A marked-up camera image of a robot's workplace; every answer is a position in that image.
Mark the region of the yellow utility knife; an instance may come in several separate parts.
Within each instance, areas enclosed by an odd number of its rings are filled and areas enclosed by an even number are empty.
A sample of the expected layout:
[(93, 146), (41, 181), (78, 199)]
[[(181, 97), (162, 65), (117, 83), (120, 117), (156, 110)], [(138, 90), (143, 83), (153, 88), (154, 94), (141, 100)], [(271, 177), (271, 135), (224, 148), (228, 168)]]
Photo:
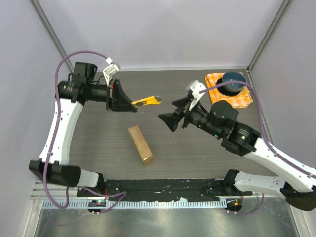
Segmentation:
[(161, 98), (155, 95), (132, 102), (132, 104), (136, 108), (139, 108), (141, 106), (146, 106), (146, 105), (159, 105), (160, 103), (161, 103)]

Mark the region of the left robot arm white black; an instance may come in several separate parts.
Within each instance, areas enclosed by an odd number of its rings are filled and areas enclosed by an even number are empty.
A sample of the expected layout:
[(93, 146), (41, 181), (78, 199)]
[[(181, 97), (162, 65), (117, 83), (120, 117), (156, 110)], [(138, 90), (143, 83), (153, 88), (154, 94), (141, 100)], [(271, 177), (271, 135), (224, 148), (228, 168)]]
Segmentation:
[(70, 146), (77, 120), (87, 101), (104, 102), (106, 110), (113, 112), (137, 112), (126, 95), (119, 79), (112, 76), (120, 66), (108, 60), (103, 70), (105, 85), (94, 81), (97, 66), (76, 62), (74, 72), (57, 85), (55, 111), (51, 129), (38, 160), (29, 163), (29, 170), (47, 183), (68, 187), (88, 187), (94, 197), (105, 191), (103, 175), (69, 165)]

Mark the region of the brown cardboard express box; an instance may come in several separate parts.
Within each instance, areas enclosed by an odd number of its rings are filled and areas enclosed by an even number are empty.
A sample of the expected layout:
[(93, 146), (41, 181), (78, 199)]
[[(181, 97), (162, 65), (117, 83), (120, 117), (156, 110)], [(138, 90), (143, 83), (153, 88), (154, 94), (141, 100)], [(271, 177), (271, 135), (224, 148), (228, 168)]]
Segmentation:
[(134, 126), (128, 129), (128, 132), (135, 144), (135, 147), (140, 155), (143, 165), (149, 165), (154, 161), (154, 155), (145, 140), (139, 126)]

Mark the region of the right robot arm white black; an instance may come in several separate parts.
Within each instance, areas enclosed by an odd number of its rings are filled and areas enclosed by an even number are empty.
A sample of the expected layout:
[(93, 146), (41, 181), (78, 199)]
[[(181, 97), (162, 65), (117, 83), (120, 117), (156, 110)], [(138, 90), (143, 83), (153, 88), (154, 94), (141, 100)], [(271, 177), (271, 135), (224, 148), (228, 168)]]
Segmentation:
[(200, 102), (190, 109), (192, 100), (185, 97), (173, 101), (176, 110), (159, 114), (159, 118), (174, 132), (182, 120), (182, 128), (192, 124), (220, 139), (230, 153), (250, 159), (272, 171), (275, 176), (251, 175), (230, 169), (223, 182), (225, 193), (258, 192), (281, 197), (293, 207), (312, 211), (316, 207), (316, 170), (282, 152), (262, 134), (238, 122), (238, 110), (226, 101), (219, 101), (207, 111)]

